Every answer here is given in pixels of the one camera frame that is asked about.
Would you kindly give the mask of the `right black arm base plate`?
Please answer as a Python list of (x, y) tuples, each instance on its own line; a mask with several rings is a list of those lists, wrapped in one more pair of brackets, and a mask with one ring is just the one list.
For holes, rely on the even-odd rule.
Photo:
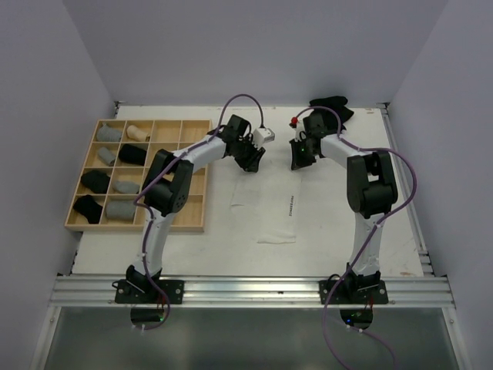
[[(325, 304), (331, 289), (338, 282), (338, 278), (330, 276), (318, 281), (318, 294), (320, 303)], [(365, 288), (358, 288), (355, 284), (351, 285), (343, 281), (330, 296), (328, 304), (337, 305), (370, 305), (370, 304), (388, 304), (389, 298), (387, 288), (383, 281), (378, 285)]]

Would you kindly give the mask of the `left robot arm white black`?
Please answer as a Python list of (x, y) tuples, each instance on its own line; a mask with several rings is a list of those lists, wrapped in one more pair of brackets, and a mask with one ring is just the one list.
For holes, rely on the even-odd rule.
[(163, 249), (174, 218), (188, 201), (193, 174), (228, 156), (241, 170), (256, 173), (264, 154), (265, 149), (253, 143), (250, 122), (236, 115), (197, 143), (174, 152), (156, 153), (136, 198), (136, 206), (146, 210), (142, 246), (138, 260), (119, 282), (117, 303), (170, 303), (169, 295), (159, 284)]

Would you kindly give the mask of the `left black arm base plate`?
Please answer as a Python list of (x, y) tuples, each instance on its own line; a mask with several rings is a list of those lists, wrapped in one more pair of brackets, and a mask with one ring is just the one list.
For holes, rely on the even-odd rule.
[(141, 287), (130, 284), (127, 280), (114, 281), (112, 287), (116, 289), (115, 303), (117, 304), (158, 304), (163, 302), (163, 296), (156, 290), (159, 287), (168, 297), (170, 304), (182, 304), (184, 281), (158, 280), (151, 284), (147, 279)]

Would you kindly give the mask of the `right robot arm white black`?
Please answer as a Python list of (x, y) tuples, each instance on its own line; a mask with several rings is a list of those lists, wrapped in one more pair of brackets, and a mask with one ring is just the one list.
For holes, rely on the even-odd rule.
[(320, 300), (329, 304), (388, 303), (380, 272), (383, 218), (397, 202), (398, 191), (391, 155), (386, 150), (363, 149), (347, 140), (340, 128), (330, 129), (314, 113), (294, 117), (290, 127), (291, 169), (299, 170), (329, 158), (346, 170), (346, 194), (355, 215), (354, 248), (342, 277), (319, 281)]

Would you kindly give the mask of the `white underwear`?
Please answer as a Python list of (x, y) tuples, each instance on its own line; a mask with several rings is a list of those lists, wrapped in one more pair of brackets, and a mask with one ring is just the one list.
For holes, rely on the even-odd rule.
[(297, 203), (301, 178), (290, 170), (242, 175), (235, 184), (231, 207), (239, 207), (251, 216), (258, 244), (292, 244), (297, 239)]

